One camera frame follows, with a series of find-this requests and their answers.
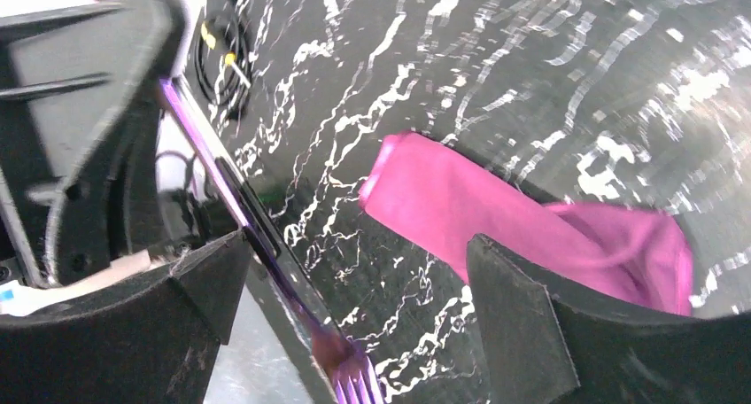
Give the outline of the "purple handled utensil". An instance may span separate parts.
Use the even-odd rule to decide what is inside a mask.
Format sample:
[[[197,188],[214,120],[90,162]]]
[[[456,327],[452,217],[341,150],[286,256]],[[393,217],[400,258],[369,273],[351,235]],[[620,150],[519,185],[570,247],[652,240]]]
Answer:
[[[204,165],[206,177],[215,185],[228,212],[282,294],[287,308],[311,336],[313,357],[326,371],[337,401],[383,403],[383,393],[367,354],[340,330],[323,323],[284,274],[279,262],[284,255],[283,247],[275,241],[272,223],[260,210],[257,196],[247,183],[238,179],[228,160],[214,154],[209,145],[210,135],[199,127],[198,116],[190,113],[178,84],[171,79],[159,79],[159,94]]]

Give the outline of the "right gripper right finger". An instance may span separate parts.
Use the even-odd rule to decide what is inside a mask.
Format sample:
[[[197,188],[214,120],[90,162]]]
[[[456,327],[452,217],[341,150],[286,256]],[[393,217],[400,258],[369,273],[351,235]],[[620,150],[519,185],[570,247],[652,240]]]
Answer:
[[[633,305],[485,235],[467,267],[499,403],[747,403],[750,316],[698,319]]]

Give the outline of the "purple cloth napkin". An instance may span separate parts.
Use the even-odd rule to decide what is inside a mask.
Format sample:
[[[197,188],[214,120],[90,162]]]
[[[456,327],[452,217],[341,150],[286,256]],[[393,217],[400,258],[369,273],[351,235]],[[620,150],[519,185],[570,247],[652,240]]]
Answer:
[[[484,234],[608,296],[676,315],[692,312],[693,256],[671,216],[602,203],[540,204],[414,132],[384,138],[360,205],[461,278],[468,275],[469,241]]]

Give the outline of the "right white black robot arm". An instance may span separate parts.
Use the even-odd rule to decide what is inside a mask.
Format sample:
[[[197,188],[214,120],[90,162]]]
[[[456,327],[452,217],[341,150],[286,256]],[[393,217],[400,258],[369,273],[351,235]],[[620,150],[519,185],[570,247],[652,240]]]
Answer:
[[[1,248],[34,291],[121,255],[166,264],[29,316],[1,319],[4,403],[200,403],[217,386],[241,291],[271,298],[271,339],[300,316],[232,231],[178,260],[155,180],[155,84],[174,61],[179,0],[114,0],[1,21]],[[468,246],[497,403],[747,403],[750,316],[681,317],[626,303],[512,253]]]

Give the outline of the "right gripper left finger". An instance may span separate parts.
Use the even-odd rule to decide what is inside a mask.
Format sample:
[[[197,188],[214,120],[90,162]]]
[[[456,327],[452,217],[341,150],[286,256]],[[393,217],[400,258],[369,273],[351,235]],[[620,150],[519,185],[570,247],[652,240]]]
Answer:
[[[2,402],[201,402],[251,258],[233,232],[103,290],[3,316]]]

